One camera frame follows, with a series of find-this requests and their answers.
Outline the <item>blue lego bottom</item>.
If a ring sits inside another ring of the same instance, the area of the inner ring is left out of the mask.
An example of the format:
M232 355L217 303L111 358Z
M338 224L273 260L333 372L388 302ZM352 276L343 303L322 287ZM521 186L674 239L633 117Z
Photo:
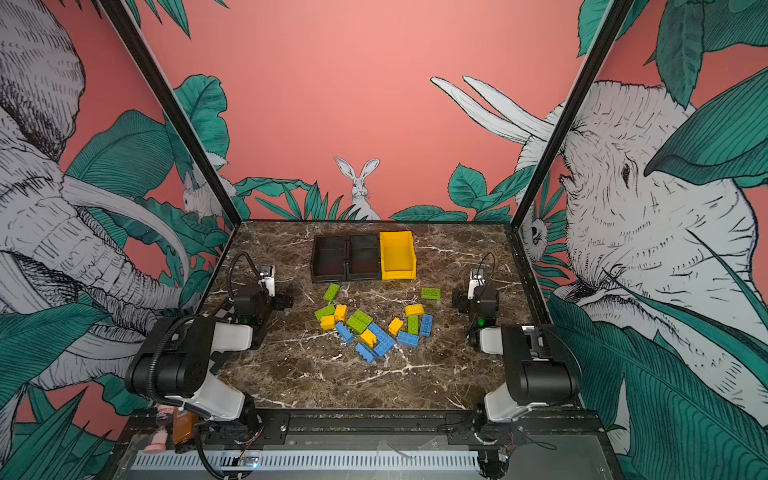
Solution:
M355 351L363 358L367 363L373 363L376 359L376 354L367 345L357 343Z

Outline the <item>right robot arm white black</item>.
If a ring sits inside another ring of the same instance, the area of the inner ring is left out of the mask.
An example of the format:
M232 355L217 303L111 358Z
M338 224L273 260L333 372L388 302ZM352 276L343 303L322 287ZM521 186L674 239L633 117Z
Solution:
M499 325L499 294L487 284L452 292L453 308L469 318L467 341L502 360L504 381L483 398L490 423L511 423L536 408L570 403L581 391L581 369L552 325Z

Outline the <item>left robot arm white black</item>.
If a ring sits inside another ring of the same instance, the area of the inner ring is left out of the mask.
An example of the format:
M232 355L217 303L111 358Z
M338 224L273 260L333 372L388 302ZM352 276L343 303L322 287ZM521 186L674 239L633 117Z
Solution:
M256 414L246 395L211 369L233 352L258 349L273 314L293 303L291 288L270 294L261 285L251 285L233 300L224 299L211 314L159 319L127 369L127 391L191 411L203 420L253 429Z

